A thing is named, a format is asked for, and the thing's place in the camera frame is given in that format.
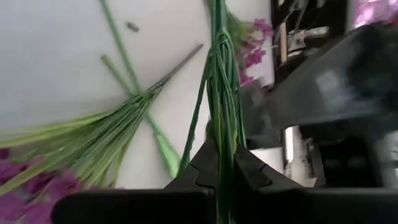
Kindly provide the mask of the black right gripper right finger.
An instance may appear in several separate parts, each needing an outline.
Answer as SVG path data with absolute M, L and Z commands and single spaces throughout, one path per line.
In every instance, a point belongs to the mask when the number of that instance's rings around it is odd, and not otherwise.
M 303 187 L 238 147 L 237 224 L 398 224 L 398 190 Z

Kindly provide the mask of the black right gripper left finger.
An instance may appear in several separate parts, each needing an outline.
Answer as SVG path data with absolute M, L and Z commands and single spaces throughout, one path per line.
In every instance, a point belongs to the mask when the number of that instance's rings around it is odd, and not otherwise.
M 59 200 L 53 224 L 216 224 L 218 151 L 203 143 L 183 172 L 162 189 L 85 190 Z

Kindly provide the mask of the purple artificial flower bunch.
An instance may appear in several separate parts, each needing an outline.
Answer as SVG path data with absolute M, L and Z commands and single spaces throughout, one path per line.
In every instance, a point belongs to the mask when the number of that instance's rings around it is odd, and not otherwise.
M 109 172 L 120 168 L 157 99 L 150 87 L 142 95 L 132 92 L 111 110 L 0 140 L 0 224 L 53 224 L 51 211 L 62 198 L 113 188 L 116 179 Z
M 246 144 L 243 112 L 239 95 L 238 61 L 228 32 L 225 0 L 211 0 L 211 47 L 206 57 L 197 102 L 179 171 L 188 166 L 198 122 L 203 92 L 207 91 L 211 116 L 210 137 L 219 154 L 218 224 L 236 224 L 234 190 L 234 153 L 238 144 Z
M 353 27 L 378 21 L 394 21 L 398 16 L 398 0 L 356 0 Z
M 252 22 L 239 19 L 227 10 L 227 30 L 235 49 L 239 68 L 239 82 L 241 86 L 254 81 L 248 75 L 248 69 L 262 63 L 266 54 L 264 44 L 274 35 L 274 30 L 265 19 L 256 18 Z

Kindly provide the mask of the orange artificial tulip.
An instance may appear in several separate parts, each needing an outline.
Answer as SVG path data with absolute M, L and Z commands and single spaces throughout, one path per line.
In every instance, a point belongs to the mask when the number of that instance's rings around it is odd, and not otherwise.
M 134 68 L 132 66 L 131 60 L 127 53 L 127 50 L 124 46 L 123 40 L 121 38 L 121 34 L 117 28 L 116 22 L 114 21 L 114 17 L 111 13 L 107 0 L 99 0 L 106 20 L 108 22 L 109 28 L 111 29 L 111 33 L 114 37 L 116 46 L 118 48 L 119 53 L 121 54 L 121 58 L 123 60 L 124 65 L 127 68 L 127 71 L 132 79 L 134 89 L 136 90 L 138 95 L 143 94 L 143 90 L 140 86 L 139 80 L 136 77 L 134 72 Z M 165 83 L 169 81 L 185 64 L 186 60 L 183 59 L 177 66 L 175 66 L 169 73 L 167 73 L 164 77 L 162 77 L 156 84 L 150 87 L 150 90 L 157 90 L 157 95 L 154 99 L 158 97 L 160 92 L 162 91 Z M 169 139 L 166 137 L 165 133 L 161 130 L 159 125 L 155 122 L 155 119 L 150 115 L 149 112 L 150 106 L 145 113 L 145 119 L 151 126 L 155 141 L 157 143 L 158 150 L 164 160 L 165 168 L 167 169 L 171 178 L 175 178 L 178 174 L 179 165 L 180 165 L 180 156 L 172 146 Z

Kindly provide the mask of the black equipment rack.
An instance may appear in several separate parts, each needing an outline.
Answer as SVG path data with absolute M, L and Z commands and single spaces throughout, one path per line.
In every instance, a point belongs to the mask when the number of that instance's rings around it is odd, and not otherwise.
M 348 0 L 272 0 L 275 82 L 345 33 Z

